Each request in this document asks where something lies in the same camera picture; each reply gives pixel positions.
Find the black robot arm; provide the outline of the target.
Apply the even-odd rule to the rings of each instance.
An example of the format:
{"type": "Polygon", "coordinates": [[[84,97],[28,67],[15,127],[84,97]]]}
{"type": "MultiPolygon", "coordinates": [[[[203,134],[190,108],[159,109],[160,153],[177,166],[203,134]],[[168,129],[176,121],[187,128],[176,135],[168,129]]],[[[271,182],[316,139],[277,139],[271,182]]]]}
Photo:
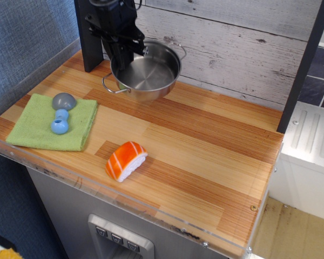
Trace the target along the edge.
{"type": "Polygon", "coordinates": [[[111,60],[119,70],[126,69],[134,54],[148,53],[144,45],[145,35],[136,26],[137,10],[134,1],[90,1],[94,14],[85,16],[90,32],[100,38],[111,60]]]}

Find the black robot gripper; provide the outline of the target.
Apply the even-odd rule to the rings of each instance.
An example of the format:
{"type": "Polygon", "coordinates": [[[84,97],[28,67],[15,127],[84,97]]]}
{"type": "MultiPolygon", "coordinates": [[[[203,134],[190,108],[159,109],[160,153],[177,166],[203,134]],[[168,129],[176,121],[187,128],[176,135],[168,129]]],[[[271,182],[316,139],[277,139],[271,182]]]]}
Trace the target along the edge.
{"type": "Polygon", "coordinates": [[[119,71],[133,61],[133,54],[144,56],[148,48],[145,35],[136,27],[137,10],[134,1],[90,1],[95,14],[88,15],[90,32],[100,38],[109,58],[119,71]]]}

